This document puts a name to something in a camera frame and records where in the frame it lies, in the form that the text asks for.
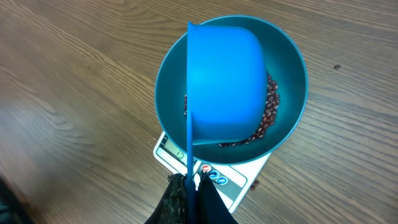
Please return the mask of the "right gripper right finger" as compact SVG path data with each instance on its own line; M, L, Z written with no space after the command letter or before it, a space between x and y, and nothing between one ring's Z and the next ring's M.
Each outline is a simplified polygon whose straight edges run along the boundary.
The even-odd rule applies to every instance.
M197 223L238 224L226 208L209 177L204 177L200 182L195 208L197 210Z

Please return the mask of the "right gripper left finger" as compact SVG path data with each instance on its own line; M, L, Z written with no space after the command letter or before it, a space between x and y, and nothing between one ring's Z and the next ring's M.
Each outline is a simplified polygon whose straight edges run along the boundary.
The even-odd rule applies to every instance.
M182 174L168 176L168 186L152 215L145 224L186 223L186 177Z

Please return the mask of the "blue plastic scoop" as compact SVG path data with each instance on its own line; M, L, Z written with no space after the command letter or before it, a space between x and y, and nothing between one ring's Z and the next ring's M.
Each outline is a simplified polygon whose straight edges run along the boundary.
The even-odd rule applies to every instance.
M187 26L187 213L193 221L193 146L236 142L255 132L265 108L266 66L241 27Z

